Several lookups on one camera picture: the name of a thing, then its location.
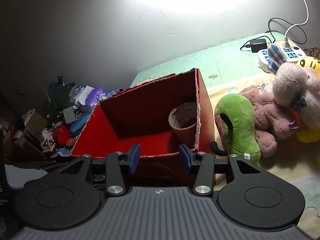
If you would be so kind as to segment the green pouch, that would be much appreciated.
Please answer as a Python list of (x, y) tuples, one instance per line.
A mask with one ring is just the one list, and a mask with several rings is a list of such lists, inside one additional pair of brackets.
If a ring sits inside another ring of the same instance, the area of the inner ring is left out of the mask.
[(74, 86), (74, 82), (65, 85), (62, 76), (57, 77), (57, 82), (52, 81), (51, 85), (48, 88), (48, 96), (50, 99), (50, 117), (53, 118), (54, 116), (58, 115), (61, 111), (63, 111), (65, 108), (71, 106), (69, 94)]

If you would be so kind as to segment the pink plush toy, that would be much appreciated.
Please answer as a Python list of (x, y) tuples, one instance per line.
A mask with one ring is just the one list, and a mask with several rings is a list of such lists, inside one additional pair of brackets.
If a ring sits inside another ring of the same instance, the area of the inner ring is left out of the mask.
[(240, 92), (252, 104), (255, 112), (255, 138), (261, 156), (270, 157), (276, 153), (278, 141), (286, 139), (300, 127), (295, 110), (280, 106), (274, 100), (271, 90), (250, 86)]

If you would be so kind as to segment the grey power adapter block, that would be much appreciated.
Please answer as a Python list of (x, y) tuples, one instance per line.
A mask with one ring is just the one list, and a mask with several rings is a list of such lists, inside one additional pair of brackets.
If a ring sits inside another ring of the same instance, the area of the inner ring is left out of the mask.
[(74, 114), (73, 107), (65, 108), (62, 112), (63, 112), (63, 117), (66, 124), (70, 124), (75, 121), (75, 114)]

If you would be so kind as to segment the white plush bunny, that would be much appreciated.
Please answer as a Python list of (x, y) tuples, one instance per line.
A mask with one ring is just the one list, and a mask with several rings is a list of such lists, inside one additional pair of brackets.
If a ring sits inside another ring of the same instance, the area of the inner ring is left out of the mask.
[(291, 108), (299, 114), (300, 109), (306, 106), (303, 90), (308, 79), (307, 73), (297, 64), (287, 62), (275, 44), (269, 45), (267, 52), (271, 57), (267, 68), (275, 75), (272, 82), (274, 100), (278, 105)]

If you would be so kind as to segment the green plush toy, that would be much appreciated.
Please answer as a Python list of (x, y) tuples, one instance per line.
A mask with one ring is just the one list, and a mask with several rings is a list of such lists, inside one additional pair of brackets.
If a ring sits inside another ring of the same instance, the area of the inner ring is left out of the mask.
[(223, 150), (216, 142), (210, 147), (214, 154), (236, 154), (257, 164), (261, 153), (255, 139), (255, 112), (251, 102), (241, 94), (227, 94), (215, 106), (214, 121)]

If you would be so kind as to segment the white power strip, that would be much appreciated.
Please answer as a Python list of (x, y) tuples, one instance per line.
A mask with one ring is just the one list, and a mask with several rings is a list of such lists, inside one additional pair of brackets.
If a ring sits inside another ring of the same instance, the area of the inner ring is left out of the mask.
[[(288, 48), (284, 47), (284, 41), (277, 41), (275, 45), (278, 47), (287, 62), (297, 63), (300, 59), (306, 57), (304, 51), (294, 42), (290, 41)], [(267, 63), (271, 59), (271, 57), (268, 55), (267, 49), (258, 51), (258, 58), (258, 67), (261, 68), (264, 72), (268, 73)]]

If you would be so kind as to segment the purple plastic bag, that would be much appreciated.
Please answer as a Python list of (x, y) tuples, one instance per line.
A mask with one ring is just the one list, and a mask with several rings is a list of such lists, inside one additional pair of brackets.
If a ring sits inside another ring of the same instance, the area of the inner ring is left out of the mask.
[(90, 106), (94, 108), (95, 105), (99, 102), (99, 97), (105, 96), (107, 91), (103, 87), (97, 87), (91, 90), (85, 100), (85, 106)]

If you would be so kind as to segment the blue glasses case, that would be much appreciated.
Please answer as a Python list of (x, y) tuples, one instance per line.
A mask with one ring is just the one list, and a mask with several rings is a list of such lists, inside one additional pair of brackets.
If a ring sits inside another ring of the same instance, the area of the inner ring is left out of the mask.
[(71, 133), (75, 133), (79, 129), (81, 129), (86, 124), (86, 122), (89, 119), (90, 115), (91, 114), (89, 112), (87, 112), (87, 113), (83, 114), (82, 116), (80, 116), (80, 118), (75, 120), (75, 122), (73, 122), (73, 124), (70, 127), (70, 132)]

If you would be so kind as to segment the red cardboard box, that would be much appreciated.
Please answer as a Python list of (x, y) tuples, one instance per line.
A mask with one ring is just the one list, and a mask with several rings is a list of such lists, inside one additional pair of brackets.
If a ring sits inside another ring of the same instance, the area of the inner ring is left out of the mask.
[(169, 115), (189, 102), (197, 104), (193, 148), (209, 152), (215, 139), (214, 115), (201, 72), (196, 68), (126, 89), (99, 102), (71, 155), (90, 154), (101, 159), (109, 153), (126, 152), (134, 143), (140, 144), (143, 158), (176, 155), (181, 141), (169, 125)]

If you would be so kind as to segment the red plush item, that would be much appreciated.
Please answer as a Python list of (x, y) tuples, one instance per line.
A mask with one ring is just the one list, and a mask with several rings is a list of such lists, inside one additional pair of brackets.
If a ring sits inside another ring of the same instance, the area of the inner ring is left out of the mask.
[(53, 140), (56, 144), (63, 146), (70, 138), (69, 126), (61, 125), (53, 131)]

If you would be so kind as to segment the printed tape roll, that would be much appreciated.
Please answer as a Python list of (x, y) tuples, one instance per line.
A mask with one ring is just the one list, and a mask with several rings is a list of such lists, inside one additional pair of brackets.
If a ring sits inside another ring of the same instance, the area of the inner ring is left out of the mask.
[(196, 142), (197, 104), (186, 102), (175, 107), (169, 114), (168, 122), (180, 143), (193, 149)]

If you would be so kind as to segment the yellow plush toy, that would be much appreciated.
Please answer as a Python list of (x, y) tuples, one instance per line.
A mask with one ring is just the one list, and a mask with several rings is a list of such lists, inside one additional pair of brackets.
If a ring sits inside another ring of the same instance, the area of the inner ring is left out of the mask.
[(319, 141), (319, 59), (307, 56), (297, 62), (307, 73), (303, 90), (306, 106), (300, 109), (303, 125), (296, 132), (297, 139), (310, 143)]

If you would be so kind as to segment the black power adapter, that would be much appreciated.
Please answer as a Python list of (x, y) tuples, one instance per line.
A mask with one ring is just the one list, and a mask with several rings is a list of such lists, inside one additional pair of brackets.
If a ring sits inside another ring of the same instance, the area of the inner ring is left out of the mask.
[(253, 53), (267, 49), (267, 42), (264, 38), (250, 40), (249, 45)]

